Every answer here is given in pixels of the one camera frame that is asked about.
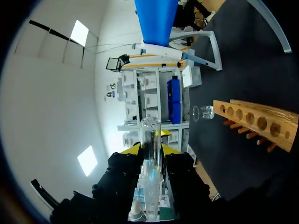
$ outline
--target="wooden peg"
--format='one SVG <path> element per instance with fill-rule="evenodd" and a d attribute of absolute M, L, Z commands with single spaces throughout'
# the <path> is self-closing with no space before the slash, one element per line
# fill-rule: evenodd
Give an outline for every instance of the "wooden peg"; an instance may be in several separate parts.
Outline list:
<path fill-rule="evenodd" d="M 252 132 L 252 133 L 247 134 L 247 135 L 246 135 L 246 138 L 247 138 L 247 139 L 251 139 L 251 138 L 253 138 L 253 137 L 257 136 L 257 135 L 258 135 L 257 132 Z"/>
<path fill-rule="evenodd" d="M 230 129 L 234 129 L 234 128 L 237 128 L 237 127 L 242 127 L 242 125 L 240 124 L 233 124 L 233 125 L 230 125 Z"/>
<path fill-rule="evenodd" d="M 243 128 L 240 128 L 240 129 L 238 130 L 238 133 L 239 133 L 239 134 L 242 134 L 242 133 L 247 132 L 247 131 L 249 131 L 249 128 L 243 127 Z"/>
<path fill-rule="evenodd" d="M 227 121 L 224 121 L 223 124 L 224 125 L 233 125 L 233 124 L 235 124 L 235 122 L 232 120 L 227 120 Z"/>
<path fill-rule="evenodd" d="M 265 143 L 267 141 L 267 139 L 265 137 L 262 137 L 261 139 L 256 141 L 256 144 L 258 146 L 260 146 L 261 144 Z"/>
<path fill-rule="evenodd" d="M 272 151 L 273 151 L 273 149 L 275 148 L 275 146 L 276 146 L 276 143 L 272 143 L 272 145 L 270 145 L 269 147 L 268 147 L 268 153 L 271 153 Z"/>

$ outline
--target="blue cover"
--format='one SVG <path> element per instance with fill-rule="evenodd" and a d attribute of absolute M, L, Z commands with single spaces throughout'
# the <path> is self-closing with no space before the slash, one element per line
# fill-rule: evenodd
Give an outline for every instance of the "blue cover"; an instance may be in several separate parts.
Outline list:
<path fill-rule="evenodd" d="M 168 46 L 178 0 L 135 0 L 143 41 Z"/>
<path fill-rule="evenodd" d="M 167 82 L 168 101 L 180 102 L 181 91 L 178 79 L 171 79 Z"/>
<path fill-rule="evenodd" d="M 181 123 L 181 103 L 168 102 L 168 116 L 173 125 Z"/>

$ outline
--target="white storage bin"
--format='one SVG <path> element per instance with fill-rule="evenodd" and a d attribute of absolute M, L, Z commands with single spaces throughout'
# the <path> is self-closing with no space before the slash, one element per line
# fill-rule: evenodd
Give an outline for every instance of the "white storage bin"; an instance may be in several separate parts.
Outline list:
<path fill-rule="evenodd" d="M 157 78 L 155 75 L 144 76 L 144 88 L 146 90 L 156 89 L 157 88 Z"/>
<path fill-rule="evenodd" d="M 133 101 L 137 98 L 135 89 L 126 88 L 123 90 L 125 102 Z"/>
<path fill-rule="evenodd" d="M 133 120 L 134 116 L 137 116 L 138 105 L 126 103 L 126 115 L 128 120 Z"/>
<path fill-rule="evenodd" d="M 168 144 L 169 147 L 178 150 L 178 143 L 177 142 L 172 142 Z"/>
<path fill-rule="evenodd" d="M 176 142 L 178 141 L 178 130 L 171 130 L 171 135 L 168 136 L 168 142 Z"/>
<path fill-rule="evenodd" d="M 132 147 L 136 142 L 139 142 L 138 132 L 124 133 L 122 139 L 124 147 Z"/>
<path fill-rule="evenodd" d="M 147 117 L 156 117 L 156 118 L 158 118 L 159 116 L 158 116 L 158 109 L 156 109 L 156 108 L 150 108 L 150 109 L 147 109 L 146 110 L 146 115 L 147 115 Z"/>
<path fill-rule="evenodd" d="M 147 108 L 158 106 L 158 97 L 156 93 L 145 94 L 145 105 Z"/>
<path fill-rule="evenodd" d="M 124 71 L 122 74 L 123 85 L 132 85 L 134 81 L 134 73 L 132 71 Z"/>

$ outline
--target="cable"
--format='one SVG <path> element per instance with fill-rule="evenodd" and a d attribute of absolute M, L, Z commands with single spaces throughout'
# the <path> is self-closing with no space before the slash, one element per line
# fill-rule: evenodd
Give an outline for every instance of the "cable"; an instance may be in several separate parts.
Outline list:
<path fill-rule="evenodd" d="M 118 46 L 118 47 L 114 47 L 114 48 L 106 49 L 106 50 L 103 50 L 103 51 L 99 51 L 99 52 L 97 52 L 96 54 L 103 53 L 103 52 L 105 52 L 105 51 L 109 51 L 109 50 L 112 50 L 112 49 L 115 49 L 115 48 L 125 47 L 125 46 L 128 46 L 128 45 L 132 45 L 132 44 L 125 44 L 125 45 L 121 45 L 121 46 Z"/>
<path fill-rule="evenodd" d="M 94 46 L 90 46 L 90 47 L 87 47 L 88 48 L 94 48 L 94 47 L 99 47 L 99 46 L 107 46 L 107 45 L 130 45 L 130 44 L 134 44 L 134 43 L 107 43 L 107 44 L 98 44 L 98 45 L 94 45 Z"/>

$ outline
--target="white wall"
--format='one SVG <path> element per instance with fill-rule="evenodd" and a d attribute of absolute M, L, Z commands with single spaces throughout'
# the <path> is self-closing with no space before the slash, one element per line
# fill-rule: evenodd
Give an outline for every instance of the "white wall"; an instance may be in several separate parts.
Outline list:
<path fill-rule="evenodd" d="M 103 11 L 100 3 L 104 4 L 97 0 L 44 0 L 30 19 L 64 35 L 70 35 L 79 19 L 98 34 Z M 30 181 L 37 179 L 59 202 L 71 199 L 74 190 L 91 196 L 91 187 L 104 174 L 108 157 L 96 111 L 94 56 L 88 54 L 83 69 L 73 64 L 80 50 L 70 48 L 69 63 L 57 60 L 63 57 L 57 46 L 66 46 L 58 37 L 41 53 L 49 34 L 27 22 L 10 49 L 1 77 L 0 134 L 16 181 L 48 218 L 51 211 Z M 15 54 L 18 43 L 20 51 Z M 89 146 L 98 165 L 86 177 L 77 157 Z"/>
<path fill-rule="evenodd" d="M 106 5 L 107 0 L 42 0 L 30 19 L 67 37 L 79 20 L 97 36 Z"/>
<path fill-rule="evenodd" d="M 30 186 L 37 179 L 58 201 L 91 186 L 107 168 L 98 126 L 94 74 L 13 55 L 1 81 L 1 136 L 8 163 L 33 204 L 50 211 Z M 98 166 L 86 177 L 77 160 L 92 146 Z"/>
<path fill-rule="evenodd" d="M 96 99 L 100 127 L 108 156 L 113 152 L 124 150 L 122 143 L 123 132 L 117 131 L 118 125 L 123 125 L 126 119 L 125 104 L 117 98 L 107 98 L 107 85 L 116 83 L 120 73 L 106 70 L 109 57 L 118 58 L 120 55 L 136 55 L 140 50 L 132 49 L 133 43 L 140 43 L 142 33 L 138 16 L 134 13 L 133 0 L 110 0 L 106 8 L 99 34 L 99 43 L 96 55 Z M 162 57 L 146 57 L 131 59 L 131 64 L 142 63 L 171 63 L 174 61 Z"/>

